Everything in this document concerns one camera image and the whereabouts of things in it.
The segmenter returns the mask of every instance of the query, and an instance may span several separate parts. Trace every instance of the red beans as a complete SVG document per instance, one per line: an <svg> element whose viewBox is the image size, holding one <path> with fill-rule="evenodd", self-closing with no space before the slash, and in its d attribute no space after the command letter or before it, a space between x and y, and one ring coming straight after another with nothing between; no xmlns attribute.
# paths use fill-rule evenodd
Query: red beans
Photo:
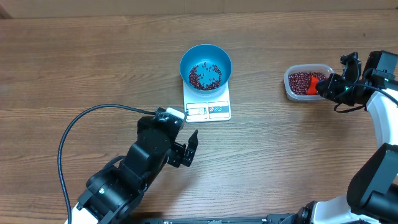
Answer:
<svg viewBox="0 0 398 224"><path fill-rule="evenodd" d="M209 71L209 73L212 71L216 72L218 74L218 79L213 78L213 82L210 84L204 84L200 80L203 79L205 74L197 74L198 72L198 67L199 65L195 65L192 67L190 73L189 73L189 82L191 85L193 85L196 89L198 90L214 90L215 88L218 88L221 84L221 75L222 72L218 68L217 65L212 65L210 68L206 66L206 62L201 66L202 68L206 68L206 71Z"/></svg>
<svg viewBox="0 0 398 224"><path fill-rule="evenodd" d="M322 72L298 72L289 75L289 86L292 92L297 95L306 95L307 90L310 88L311 76L325 80L326 76Z"/></svg>

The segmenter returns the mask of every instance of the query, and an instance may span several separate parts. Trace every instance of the table surface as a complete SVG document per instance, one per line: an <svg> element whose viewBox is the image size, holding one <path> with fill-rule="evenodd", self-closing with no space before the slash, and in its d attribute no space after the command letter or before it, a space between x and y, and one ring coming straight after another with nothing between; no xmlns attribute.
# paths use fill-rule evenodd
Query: table surface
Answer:
<svg viewBox="0 0 398 224"><path fill-rule="evenodd" d="M166 166L136 212L167 218L296 212L346 193L376 151L365 111L287 99L284 72L340 55L398 52L398 11L269 12L0 21L0 223L63 223L57 148L81 111L119 103L182 106L178 66L190 47L229 53L232 119L199 130L191 167ZM136 140L141 114L92 112L70 132L63 171L71 204L85 183Z"/></svg>

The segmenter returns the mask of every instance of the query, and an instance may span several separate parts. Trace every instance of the blue bowl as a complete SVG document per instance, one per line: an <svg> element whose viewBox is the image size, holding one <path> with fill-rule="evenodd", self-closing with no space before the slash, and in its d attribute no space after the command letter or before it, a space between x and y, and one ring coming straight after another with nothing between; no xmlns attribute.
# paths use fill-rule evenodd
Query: blue bowl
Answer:
<svg viewBox="0 0 398 224"><path fill-rule="evenodd" d="M218 73L213 71L214 65L221 70L221 83L214 90L199 90L189 82L191 69L197 66L199 81L206 86L219 79ZM224 86L232 74L232 61L228 54L221 48L211 44L201 44L189 49L181 58L180 73L184 82L192 90L201 94L210 94Z"/></svg>

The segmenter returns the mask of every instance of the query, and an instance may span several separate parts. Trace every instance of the white kitchen scale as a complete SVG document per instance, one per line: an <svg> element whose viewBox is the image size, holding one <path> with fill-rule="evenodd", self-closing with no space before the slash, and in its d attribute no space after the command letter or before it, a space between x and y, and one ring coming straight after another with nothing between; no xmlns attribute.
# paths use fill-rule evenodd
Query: white kitchen scale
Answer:
<svg viewBox="0 0 398 224"><path fill-rule="evenodd" d="M229 121L231 119L231 102L229 100L228 82L214 93L201 94L192 90L183 82L184 109L188 123Z"/></svg>

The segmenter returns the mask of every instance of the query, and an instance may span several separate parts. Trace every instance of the clear plastic container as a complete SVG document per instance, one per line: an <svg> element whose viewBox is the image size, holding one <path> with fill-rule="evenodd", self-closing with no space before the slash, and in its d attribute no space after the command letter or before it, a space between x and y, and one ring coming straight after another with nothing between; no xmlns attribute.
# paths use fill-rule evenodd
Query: clear plastic container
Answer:
<svg viewBox="0 0 398 224"><path fill-rule="evenodd" d="M325 64L306 64L306 65L294 65L291 66L285 72L285 89L287 98L292 101L312 101L312 100L322 100L323 97L319 95L297 95L290 89L289 85L289 75L297 72L322 72L325 74L326 78L329 77L331 73L334 73L333 69L329 65Z"/></svg>

